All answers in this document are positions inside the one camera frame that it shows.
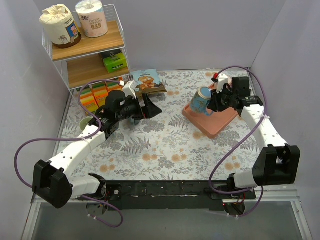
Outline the dark teal mug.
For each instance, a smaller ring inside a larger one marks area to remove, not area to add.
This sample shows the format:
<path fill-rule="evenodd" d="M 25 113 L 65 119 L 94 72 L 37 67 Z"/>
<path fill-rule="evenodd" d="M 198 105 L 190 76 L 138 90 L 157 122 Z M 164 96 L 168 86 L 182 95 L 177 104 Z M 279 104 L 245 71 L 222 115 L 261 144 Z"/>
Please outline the dark teal mug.
<path fill-rule="evenodd" d="M 135 118 L 130 118 L 130 123 L 135 126 L 138 125 L 140 123 L 140 119 L 135 119 Z"/>

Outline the patterned blue mug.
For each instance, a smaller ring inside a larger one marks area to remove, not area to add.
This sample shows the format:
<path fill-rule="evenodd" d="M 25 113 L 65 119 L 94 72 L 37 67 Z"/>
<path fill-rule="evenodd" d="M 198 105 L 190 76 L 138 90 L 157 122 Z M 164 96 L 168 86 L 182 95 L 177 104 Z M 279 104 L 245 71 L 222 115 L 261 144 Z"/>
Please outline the patterned blue mug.
<path fill-rule="evenodd" d="M 211 101 L 211 89 L 206 86 L 199 87 L 190 101 L 189 107 L 196 114 L 211 116 L 214 111 L 208 112 L 208 105 Z"/>

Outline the green mug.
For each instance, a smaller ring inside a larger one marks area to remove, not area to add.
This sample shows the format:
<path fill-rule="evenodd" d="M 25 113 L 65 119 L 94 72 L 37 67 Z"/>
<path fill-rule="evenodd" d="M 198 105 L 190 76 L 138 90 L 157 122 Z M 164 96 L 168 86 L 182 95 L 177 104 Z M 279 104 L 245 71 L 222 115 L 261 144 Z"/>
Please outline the green mug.
<path fill-rule="evenodd" d="M 83 131 L 91 120 L 91 117 L 83 118 L 79 123 L 79 128 Z"/>

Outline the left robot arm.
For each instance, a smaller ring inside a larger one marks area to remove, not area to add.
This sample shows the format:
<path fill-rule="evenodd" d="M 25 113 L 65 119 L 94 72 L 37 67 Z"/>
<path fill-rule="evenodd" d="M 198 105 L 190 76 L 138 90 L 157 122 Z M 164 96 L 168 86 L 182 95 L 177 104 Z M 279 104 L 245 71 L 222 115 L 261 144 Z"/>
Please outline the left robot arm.
<path fill-rule="evenodd" d="M 71 143 L 48 161 L 39 160 L 33 171 L 32 191 L 53 207 L 60 209 L 71 198 L 84 196 L 95 200 L 107 199 L 107 182 L 95 173 L 73 178 L 77 166 L 99 145 L 104 143 L 123 120 L 152 119 L 162 113 L 148 97 L 142 95 L 144 106 L 137 98 L 114 90 L 106 97 L 94 118 L 80 134 L 80 140 Z"/>

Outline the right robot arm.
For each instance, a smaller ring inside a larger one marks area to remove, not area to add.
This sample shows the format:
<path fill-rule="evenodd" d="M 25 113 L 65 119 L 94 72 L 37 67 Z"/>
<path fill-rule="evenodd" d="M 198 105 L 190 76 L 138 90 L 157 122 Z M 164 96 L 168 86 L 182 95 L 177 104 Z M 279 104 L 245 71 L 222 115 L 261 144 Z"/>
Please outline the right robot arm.
<path fill-rule="evenodd" d="M 249 78 L 234 77 L 228 83 L 229 78 L 225 74 L 216 73 L 212 81 L 215 89 L 211 91 L 208 108 L 216 113 L 229 108 L 237 111 L 253 132 L 260 149 L 251 170 L 228 177 L 227 195 L 237 199 L 248 188 L 293 184 L 301 151 L 296 145 L 289 145 L 277 132 L 266 115 L 262 100 L 251 94 Z"/>

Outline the pink mug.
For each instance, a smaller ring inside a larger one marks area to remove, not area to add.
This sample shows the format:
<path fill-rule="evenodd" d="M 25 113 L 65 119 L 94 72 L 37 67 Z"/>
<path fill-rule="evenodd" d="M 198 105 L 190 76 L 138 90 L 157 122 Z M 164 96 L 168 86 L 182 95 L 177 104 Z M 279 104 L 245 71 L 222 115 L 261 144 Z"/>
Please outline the pink mug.
<path fill-rule="evenodd" d="M 228 84 L 232 86 L 232 78 L 230 76 L 227 76 L 227 77 L 228 77 Z"/>

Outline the pink tray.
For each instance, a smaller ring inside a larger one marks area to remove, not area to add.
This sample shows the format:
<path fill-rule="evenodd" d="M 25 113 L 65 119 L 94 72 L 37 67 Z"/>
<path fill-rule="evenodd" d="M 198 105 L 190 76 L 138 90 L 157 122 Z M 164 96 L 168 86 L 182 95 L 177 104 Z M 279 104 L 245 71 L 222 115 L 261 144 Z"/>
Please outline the pink tray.
<path fill-rule="evenodd" d="M 208 88 L 212 90 L 215 89 L 215 86 L 211 85 Z M 203 113 L 193 112 L 188 103 L 182 110 L 182 115 L 205 136 L 213 139 L 238 116 L 238 112 L 230 107 L 222 112 L 214 112 L 211 116 L 206 116 Z"/>

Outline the snack bag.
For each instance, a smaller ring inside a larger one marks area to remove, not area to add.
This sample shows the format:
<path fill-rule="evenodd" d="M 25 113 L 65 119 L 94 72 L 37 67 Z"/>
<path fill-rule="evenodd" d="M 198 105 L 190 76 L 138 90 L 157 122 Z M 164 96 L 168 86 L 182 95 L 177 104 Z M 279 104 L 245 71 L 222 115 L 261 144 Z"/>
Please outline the snack bag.
<path fill-rule="evenodd" d="M 135 94 L 138 98 L 142 97 L 142 94 L 149 95 L 167 92 L 156 69 L 133 71 L 131 76 L 136 82 Z"/>

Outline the middle sponge pack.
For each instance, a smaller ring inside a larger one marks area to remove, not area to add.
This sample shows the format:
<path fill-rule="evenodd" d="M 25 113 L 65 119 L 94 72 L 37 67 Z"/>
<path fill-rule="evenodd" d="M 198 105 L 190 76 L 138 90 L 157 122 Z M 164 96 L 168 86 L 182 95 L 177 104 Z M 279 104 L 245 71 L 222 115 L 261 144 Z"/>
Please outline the middle sponge pack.
<path fill-rule="evenodd" d="M 107 87 L 104 83 L 95 84 L 92 86 L 92 93 L 99 107 L 105 105 L 106 97 L 109 95 Z"/>

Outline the floral table mat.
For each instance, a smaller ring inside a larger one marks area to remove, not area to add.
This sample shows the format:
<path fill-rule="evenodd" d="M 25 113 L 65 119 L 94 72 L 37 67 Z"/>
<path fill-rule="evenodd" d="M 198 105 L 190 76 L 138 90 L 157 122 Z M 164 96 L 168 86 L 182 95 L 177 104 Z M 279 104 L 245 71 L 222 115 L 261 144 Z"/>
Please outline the floral table mat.
<path fill-rule="evenodd" d="M 260 154 L 249 127 L 236 117 L 217 137 L 209 139 L 182 114 L 197 88 L 209 86 L 213 71 L 160 71 L 165 93 L 151 101 L 162 113 L 118 130 L 95 148 L 72 177 L 95 173 L 107 180 L 226 180 L 249 170 Z"/>

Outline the left sponge pack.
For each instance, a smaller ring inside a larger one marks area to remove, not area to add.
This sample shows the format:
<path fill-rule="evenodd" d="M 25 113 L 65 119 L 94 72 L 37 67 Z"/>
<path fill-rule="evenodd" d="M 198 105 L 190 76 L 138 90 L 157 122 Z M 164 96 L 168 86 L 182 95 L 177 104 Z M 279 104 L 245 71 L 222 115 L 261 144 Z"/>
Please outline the left sponge pack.
<path fill-rule="evenodd" d="M 86 87 L 79 96 L 82 105 L 91 113 L 95 113 L 99 107 L 91 88 Z"/>

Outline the green tissue box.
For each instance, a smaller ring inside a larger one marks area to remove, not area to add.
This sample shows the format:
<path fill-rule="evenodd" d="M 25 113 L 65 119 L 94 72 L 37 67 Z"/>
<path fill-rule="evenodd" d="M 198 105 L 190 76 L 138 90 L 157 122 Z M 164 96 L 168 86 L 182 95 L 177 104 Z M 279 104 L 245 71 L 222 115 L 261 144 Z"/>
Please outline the green tissue box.
<path fill-rule="evenodd" d="M 100 57 L 108 73 L 114 73 L 128 66 L 126 57 L 120 50 L 102 52 Z"/>

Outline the beige toilet paper roll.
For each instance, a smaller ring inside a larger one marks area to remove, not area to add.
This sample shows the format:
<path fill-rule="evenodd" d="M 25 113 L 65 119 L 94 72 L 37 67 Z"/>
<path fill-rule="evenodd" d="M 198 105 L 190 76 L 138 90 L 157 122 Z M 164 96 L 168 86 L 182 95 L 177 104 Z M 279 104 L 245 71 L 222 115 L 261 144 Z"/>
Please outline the beige toilet paper roll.
<path fill-rule="evenodd" d="M 70 48 L 77 45 L 82 39 L 71 11 L 64 4 L 44 9 L 39 22 L 52 44 L 57 48 Z"/>

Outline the white toilet paper roll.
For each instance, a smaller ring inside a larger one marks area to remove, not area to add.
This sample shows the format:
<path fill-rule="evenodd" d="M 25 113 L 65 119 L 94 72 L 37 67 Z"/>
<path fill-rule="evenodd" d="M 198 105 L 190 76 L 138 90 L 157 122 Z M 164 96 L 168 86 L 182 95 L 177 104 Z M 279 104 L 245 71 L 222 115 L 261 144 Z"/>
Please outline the white toilet paper roll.
<path fill-rule="evenodd" d="M 100 0 L 81 0 L 75 5 L 75 11 L 88 38 L 98 38 L 108 32 L 107 19 Z"/>

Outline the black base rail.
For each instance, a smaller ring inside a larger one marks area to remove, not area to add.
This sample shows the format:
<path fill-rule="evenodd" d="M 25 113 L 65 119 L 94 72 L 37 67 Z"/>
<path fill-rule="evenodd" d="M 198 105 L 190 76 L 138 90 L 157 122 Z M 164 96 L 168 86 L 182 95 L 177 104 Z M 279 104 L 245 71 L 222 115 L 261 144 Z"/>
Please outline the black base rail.
<path fill-rule="evenodd" d="M 207 180 L 106 180 L 88 197 L 119 210 L 207 209 L 223 211 L 223 201 L 254 200 L 256 193 L 218 194 Z"/>

